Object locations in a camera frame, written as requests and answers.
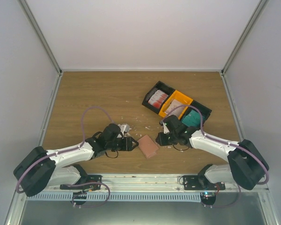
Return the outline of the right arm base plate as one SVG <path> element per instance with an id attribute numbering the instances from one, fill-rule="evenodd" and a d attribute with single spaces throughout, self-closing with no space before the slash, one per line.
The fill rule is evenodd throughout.
<path id="1" fill-rule="evenodd" d="M 198 175 L 183 175 L 178 179 L 180 185 L 183 186 L 184 190 L 225 190 L 225 184 L 218 183 L 210 183 L 207 179 L 201 179 Z"/>

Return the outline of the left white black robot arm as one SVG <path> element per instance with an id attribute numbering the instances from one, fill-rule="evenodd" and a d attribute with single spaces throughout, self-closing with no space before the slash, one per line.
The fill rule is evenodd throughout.
<path id="1" fill-rule="evenodd" d="M 108 151 L 118 153 L 134 150 L 139 143 L 125 136 L 128 129 L 127 124 L 118 126 L 111 123 L 104 131 L 95 133 L 77 145 L 57 150 L 35 147 L 14 169 L 13 174 L 18 180 L 17 193 L 32 197 L 48 187 L 81 191 L 99 188 L 99 180 L 90 178 L 78 163 L 107 155 Z"/>

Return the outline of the white red card orange bin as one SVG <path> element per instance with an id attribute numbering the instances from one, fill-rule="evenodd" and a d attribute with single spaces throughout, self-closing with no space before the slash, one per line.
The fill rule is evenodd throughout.
<path id="1" fill-rule="evenodd" d="M 166 109 L 165 113 L 167 115 L 175 115 L 179 118 L 179 116 L 182 114 L 184 107 L 179 107 L 180 105 L 183 105 L 183 103 L 177 101 L 176 99 L 174 99 L 169 107 Z"/>

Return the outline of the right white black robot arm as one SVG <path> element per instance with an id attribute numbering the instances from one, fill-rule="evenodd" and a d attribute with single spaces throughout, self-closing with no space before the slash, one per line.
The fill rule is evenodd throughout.
<path id="1" fill-rule="evenodd" d="M 209 135 L 200 127 L 188 127 L 171 115 L 163 120 L 163 132 L 155 141 L 160 146 L 180 144 L 203 150 L 226 161 L 225 165 L 208 164 L 198 173 L 198 185 L 204 190 L 221 182 L 235 182 L 246 190 L 252 190 L 269 180 L 269 166 L 249 140 L 235 142 Z"/>

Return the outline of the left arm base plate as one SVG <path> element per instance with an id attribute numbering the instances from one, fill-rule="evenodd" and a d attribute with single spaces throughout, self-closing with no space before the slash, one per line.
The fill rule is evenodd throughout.
<path id="1" fill-rule="evenodd" d="M 80 178 L 75 184 L 72 186 L 67 186 L 65 184 L 60 185 L 61 190 L 99 190 L 101 188 L 100 184 L 87 184 L 90 182 L 101 182 L 102 181 L 102 175 L 87 175 L 82 178 Z"/>

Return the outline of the pink clear card holder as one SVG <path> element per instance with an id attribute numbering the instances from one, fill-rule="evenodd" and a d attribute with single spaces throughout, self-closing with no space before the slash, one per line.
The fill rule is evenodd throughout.
<path id="1" fill-rule="evenodd" d="M 147 159 L 155 156 L 159 149 L 156 143 L 148 135 L 141 137 L 138 140 L 138 144 L 138 147 Z"/>

